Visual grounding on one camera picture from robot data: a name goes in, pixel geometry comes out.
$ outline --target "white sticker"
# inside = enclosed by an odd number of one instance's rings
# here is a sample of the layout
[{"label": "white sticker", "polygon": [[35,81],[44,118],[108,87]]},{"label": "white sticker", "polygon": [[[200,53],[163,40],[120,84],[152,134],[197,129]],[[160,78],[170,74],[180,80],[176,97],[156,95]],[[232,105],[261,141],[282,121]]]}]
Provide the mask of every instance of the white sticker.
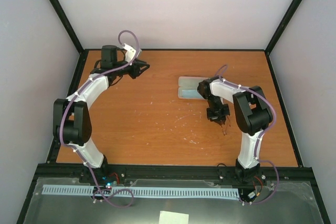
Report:
[{"label": "white sticker", "polygon": [[178,212],[160,211],[159,224],[188,224],[189,215]]}]

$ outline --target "white wall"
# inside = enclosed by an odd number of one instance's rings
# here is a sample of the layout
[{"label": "white wall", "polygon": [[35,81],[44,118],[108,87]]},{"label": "white wall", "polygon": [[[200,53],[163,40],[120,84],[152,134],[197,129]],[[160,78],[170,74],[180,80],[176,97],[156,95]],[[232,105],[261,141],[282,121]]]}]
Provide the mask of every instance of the white wall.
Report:
[{"label": "white wall", "polygon": [[60,0],[85,48],[117,45],[130,29],[142,48],[254,49],[266,48],[291,1]]},{"label": "white wall", "polygon": [[336,223],[336,1],[303,0],[271,54],[304,165]]},{"label": "white wall", "polygon": [[0,0],[0,219],[16,223],[78,53],[48,0]]}]

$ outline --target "orange wooden surface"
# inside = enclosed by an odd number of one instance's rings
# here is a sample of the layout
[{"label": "orange wooden surface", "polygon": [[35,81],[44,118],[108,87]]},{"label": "orange wooden surface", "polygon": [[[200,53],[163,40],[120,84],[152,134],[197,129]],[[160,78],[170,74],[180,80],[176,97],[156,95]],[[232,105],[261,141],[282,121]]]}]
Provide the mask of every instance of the orange wooden surface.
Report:
[{"label": "orange wooden surface", "polygon": [[[90,51],[82,74],[87,80],[100,51]],[[225,78],[245,86],[261,86],[278,121],[263,138],[260,158],[277,166],[297,166],[280,104],[263,52],[144,51],[150,69],[132,80],[125,76],[105,91],[90,109],[92,138],[110,164],[234,165],[241,132],[230,104],[230,126],[207,120],[207,102],[177,97],[180,76],[211,77],[227,63]],[[57,162],[79,163],[68,148]]]}]

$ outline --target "black bracket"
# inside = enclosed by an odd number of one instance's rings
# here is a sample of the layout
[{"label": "black bracket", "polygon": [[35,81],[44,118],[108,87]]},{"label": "black bracket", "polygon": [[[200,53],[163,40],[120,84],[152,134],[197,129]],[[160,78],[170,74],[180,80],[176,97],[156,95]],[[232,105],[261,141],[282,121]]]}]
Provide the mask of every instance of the black bracket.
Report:
[{"label": "black bracket", "polygon": [[[265,97],[261,87],[250,88],[261,96]],[[273,115],[269,106],[256,95],[250,92],[239,92],[233,95],[236,122],[240,130],[253,136],[261,129],[266,129],[273,120]]]},{"label": "black bracket", "polygon": [[[59,141],[59,130],[61,120],[69,101],[66,99],[57,99],[54,102],[54,121],[52,133]],[[70,115],[74,113],[73,120],[69,119]],[[66,120],[63,128],[64,143],[74,143],[83,146],[88,142],[91,136],[92,126],[89,116],[89,110],[86,102],[75,102],[69,109],[66,115]]]},{"label": "black bracket", "polygon": [[222,125],[226,121],[226,116],[230,115],[230,109],[228,104],[222,104],[220,97],[211,94],[210,83],[216,79],[218,79],[218,77],[213,77],[200,82],[197,91],[209,104],[209,108],[206,109],[207,118],[211,122]]},{"label": "black bracket", "polygon": [[[91,73],[104,73],[108,70],[122,67],[125,64],[127,64],[128,62],[125,61],[124,59],[118,61],[117,57],[118,50],[123,51],[122,49],[116,46],[110,46],[110,45],[103,46],[101,49],[101,60],[99,60],[100,67],[99,68],[95,67],[91,71]],[[149,69],[149,67],[150,65],[147,64],[147,62],[135,59],[132,65],[128,65],[125,68],[114,71],[112,73],[108,73],[106,76],[108,77],[109,85],[111,86],[114,80],[117,78],[117,76],[122,77],[123,75],[128,74],[132,79],[135,79],[136,77],[144,73],[147,69]]]}]

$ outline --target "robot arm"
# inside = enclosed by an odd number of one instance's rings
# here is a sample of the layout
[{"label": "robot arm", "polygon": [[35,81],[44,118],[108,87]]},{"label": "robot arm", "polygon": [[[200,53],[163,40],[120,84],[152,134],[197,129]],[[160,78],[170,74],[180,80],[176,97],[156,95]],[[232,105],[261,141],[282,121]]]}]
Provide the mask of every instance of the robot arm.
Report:
[{"label": "robot arm", "polygon": [[[262,89],[258,86],[250,88],[261,96]],[[219,77],[210,78],[199,83],[198,92],[208,101],[207,117],[210,121],[224,124],[226,116],[230,115],[228,104],[234,104],[236,122],[242,134],[242,145],[236,160],[236,174],[242,181],[253,177],[259,167],[259,151],[262,137],[261,132],[272,121],[270,108],[259,97]]]},{"label": "robot arm", "polygon": [[[136,54],[136,50],[127,44],[123,44],[123,48],[127,51],[125,59],[118,61],[118,48],[103,46],[100,68],[95,68],[89,79],[74,94],[66,99],[57,99],[54,103],[54,137],[60,138],[60,125],[65,108],[73,100],[63,127],[64,143],[71,146],[74,152],[79,152],[79,155],[89,163],[90,167],[102,168],[102,173],[106,173],[103,170],[107,166],[107,159],[97,149],[91,138],[92,126],[89,109],[98,96],[113,84],[117,76],[122,77],[124,74],[128,74],[132,79],[135,79],[149,68],[149,64],[138,59],[128,66],[120,68],[130,62]],[[116,68],[120,69],[102,75],[102,73]]]}]

